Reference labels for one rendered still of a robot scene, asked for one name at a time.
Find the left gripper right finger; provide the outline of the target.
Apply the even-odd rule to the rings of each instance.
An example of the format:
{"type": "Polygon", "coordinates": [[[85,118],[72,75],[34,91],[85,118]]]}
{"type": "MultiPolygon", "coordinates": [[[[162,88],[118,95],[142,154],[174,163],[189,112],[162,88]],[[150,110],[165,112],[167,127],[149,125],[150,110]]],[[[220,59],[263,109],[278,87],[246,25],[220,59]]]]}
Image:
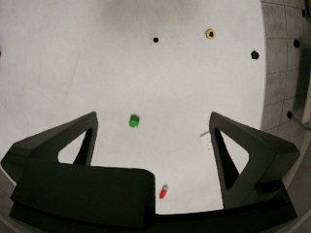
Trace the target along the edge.
{"type": "Polygon", "coordinates": [[[224,209],[239,206],[256,186],[282,180],[300,156],[295,144],[216,112],[208,126],[224,209]],[[222,132],[249,154],[241,174],[222,132]]]}

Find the green die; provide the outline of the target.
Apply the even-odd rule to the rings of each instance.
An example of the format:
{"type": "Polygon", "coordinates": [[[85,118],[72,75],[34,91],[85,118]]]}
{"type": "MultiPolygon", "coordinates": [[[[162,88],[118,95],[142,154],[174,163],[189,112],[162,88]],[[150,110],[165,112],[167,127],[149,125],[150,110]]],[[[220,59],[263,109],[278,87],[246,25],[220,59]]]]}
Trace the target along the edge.
{"type": "Polygon", "coordinates": [[[139,125],[139,122],[140,120],[138,117],[132,116],[129,122],[129,126],[133,128],[137,128],[139,125]]]}

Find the small yellow hex nut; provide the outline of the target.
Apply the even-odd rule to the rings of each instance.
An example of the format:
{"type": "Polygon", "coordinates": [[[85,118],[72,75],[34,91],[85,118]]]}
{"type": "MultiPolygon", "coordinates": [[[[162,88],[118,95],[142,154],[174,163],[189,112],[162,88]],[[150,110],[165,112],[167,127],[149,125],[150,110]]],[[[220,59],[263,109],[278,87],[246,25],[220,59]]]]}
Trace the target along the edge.
{"type": "Polygon", "coordinates": [[[216,37],[216,34],[215,34],[215,31],[211,30],[211,29],[208,29],[206,32],[205,32],[205,36],[206,38],[210,39],[210,40],[213,40],[215,37],[216,37]]]}

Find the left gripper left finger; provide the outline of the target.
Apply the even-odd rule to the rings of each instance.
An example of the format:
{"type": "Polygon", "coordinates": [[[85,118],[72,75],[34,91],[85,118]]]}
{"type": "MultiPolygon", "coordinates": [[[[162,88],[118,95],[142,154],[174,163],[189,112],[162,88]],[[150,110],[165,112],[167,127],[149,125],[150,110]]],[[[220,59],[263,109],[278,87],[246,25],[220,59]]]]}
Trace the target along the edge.
{"type": "Polygon", "coordinates": [[[86,133],[80,150],[72,164],[91,165],[98,126],[96,112],[90,112],[54,128],[17,141],[11,145],[7,152],[28,155],[30,158],[59,162],[59,152],[83,133],[86,133]]]}

